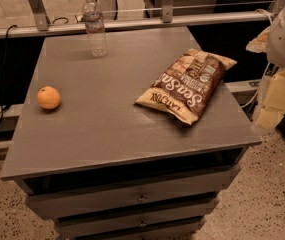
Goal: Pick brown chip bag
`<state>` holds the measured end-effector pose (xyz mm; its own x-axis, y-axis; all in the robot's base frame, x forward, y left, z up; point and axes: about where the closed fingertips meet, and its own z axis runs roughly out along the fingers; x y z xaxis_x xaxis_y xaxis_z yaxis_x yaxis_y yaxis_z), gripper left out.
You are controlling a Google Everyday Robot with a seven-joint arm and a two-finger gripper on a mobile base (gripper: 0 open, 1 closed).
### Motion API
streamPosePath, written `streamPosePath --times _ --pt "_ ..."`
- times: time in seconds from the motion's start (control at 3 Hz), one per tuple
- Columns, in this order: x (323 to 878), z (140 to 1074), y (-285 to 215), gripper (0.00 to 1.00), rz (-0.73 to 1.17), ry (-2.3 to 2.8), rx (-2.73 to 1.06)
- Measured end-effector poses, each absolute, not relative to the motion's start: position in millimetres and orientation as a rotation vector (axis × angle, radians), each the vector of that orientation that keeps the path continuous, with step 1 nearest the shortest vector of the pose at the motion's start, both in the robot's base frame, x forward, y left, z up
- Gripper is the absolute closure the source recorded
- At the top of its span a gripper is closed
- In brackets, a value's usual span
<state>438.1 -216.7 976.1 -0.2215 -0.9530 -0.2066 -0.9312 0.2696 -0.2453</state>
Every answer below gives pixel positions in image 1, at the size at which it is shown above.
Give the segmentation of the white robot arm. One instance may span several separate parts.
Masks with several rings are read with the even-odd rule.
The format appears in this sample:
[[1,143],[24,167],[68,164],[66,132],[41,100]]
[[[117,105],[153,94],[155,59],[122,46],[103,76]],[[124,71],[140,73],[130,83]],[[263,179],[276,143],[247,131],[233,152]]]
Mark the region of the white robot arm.
[[275,128],[285,115],[285,6],[270,26],[247,44],[246,50],[265,53],[268,64],[278,67],[273,76],[263,74],[253,113],[257,126]]

